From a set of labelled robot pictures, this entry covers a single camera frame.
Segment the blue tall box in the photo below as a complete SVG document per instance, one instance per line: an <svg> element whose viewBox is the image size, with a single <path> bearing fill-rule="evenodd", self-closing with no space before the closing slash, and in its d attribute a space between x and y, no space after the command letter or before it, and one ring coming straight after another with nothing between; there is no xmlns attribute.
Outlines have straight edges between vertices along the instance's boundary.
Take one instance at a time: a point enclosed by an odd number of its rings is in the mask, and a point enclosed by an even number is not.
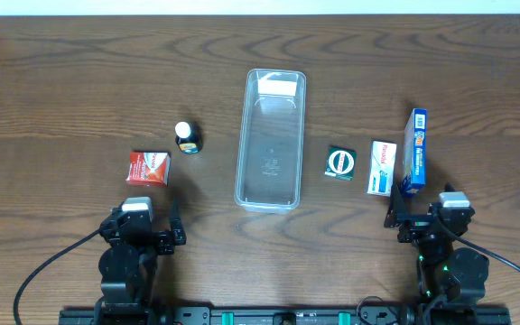
<svg viewBox="0 0 520 325"><path fill-rule="evenodd" d="M404 197L415 196L426 184L427 110L414 108L404 129L403 180Z"/></svg>

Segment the white Panadol box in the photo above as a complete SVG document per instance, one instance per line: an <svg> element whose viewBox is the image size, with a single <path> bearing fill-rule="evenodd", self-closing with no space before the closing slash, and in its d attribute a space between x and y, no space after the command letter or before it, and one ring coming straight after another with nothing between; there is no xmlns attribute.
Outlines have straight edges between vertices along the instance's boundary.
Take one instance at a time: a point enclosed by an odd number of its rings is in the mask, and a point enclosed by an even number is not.
<svg viewBox="0 0 520 325"><path fill-rule="evenodd" d="M389 197L394 183L397 145L373 141L367 193Z"/></svg>

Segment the red Panadol box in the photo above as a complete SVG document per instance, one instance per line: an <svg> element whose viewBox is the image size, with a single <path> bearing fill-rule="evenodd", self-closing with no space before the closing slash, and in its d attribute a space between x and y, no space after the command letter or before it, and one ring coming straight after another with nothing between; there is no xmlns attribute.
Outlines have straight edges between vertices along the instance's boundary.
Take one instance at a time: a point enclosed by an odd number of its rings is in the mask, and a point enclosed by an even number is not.
<svg viewBox="0 0 520 325"><path fill-rule="evenodd" d="M134 186L167 187L170 164L168 153L131 152L125 181Z"/></svg>

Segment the green round-logo box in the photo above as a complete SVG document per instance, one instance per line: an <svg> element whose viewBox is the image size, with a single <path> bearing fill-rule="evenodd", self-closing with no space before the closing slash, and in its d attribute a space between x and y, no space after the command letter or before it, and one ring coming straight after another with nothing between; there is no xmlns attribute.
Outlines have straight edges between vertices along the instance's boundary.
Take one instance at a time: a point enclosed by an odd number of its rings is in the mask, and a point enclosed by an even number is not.
<svg viewBox="0 0 520 325"><path fill-rule="evenodd" d="M324 174L338 180L351 181L354 177L356 162L357 153L354 150L331 145Z"/></svg>

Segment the dark bottle white cap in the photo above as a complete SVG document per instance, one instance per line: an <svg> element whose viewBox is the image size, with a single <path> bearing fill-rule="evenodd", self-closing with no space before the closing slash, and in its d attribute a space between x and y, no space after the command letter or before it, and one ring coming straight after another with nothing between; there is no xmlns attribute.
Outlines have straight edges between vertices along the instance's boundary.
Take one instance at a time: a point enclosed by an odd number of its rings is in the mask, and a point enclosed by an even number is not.
<svg viewBox="0 0 520 325"><path fill-rule="evenodd" d="M200 133L188 122L180 121L174 127L176 144L180 151L186 154L199 153L202 148Z"/></svg>

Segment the clear plastic container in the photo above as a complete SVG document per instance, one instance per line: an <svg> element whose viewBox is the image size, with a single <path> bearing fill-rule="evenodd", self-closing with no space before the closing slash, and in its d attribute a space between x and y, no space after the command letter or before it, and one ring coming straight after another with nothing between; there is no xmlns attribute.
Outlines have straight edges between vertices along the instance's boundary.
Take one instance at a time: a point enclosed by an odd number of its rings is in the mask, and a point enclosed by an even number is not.
<svg viewBox="0 0 520 325"><path fill-rule="evenodd" d="M299 71L248 72L234 194L243 209L287 214L300 204L305 98Z"/></svg>

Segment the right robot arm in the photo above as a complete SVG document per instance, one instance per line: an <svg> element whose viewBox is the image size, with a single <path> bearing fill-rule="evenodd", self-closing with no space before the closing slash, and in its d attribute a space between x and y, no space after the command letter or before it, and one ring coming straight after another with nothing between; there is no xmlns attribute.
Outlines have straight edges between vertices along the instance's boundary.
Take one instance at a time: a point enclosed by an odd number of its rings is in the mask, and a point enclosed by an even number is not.
<svg viewBox="0 0 520 325"><path fill-rule="evenodd" d="M417 249L419 292L418 317L432 322L437 310L472 311L485 296L488 258L468 248L454 248L453 242L468 231L475 210L461 191L449 184L424 214L411 213L397 185L393 185L385 228L398 230L397 241Z"/></svg>

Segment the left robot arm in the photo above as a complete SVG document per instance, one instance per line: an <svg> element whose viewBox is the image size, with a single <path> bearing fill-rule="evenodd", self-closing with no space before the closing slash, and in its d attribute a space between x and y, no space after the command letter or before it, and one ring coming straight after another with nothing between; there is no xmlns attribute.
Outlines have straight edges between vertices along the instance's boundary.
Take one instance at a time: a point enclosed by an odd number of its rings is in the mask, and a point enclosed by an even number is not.
<svg viewBox="0 0 520 325"><path fill-rule="evenodd" d="M113 320L122 316L132 320L155 318L149 305L157 270L157 258L172 255L176 246L186 244L178 204L173 202L168 215L170 227L153 230L153 204L148 197L134 197L113 208L101 222L99 235L109 244L100 257L101 291L106 312Z"/></svg>

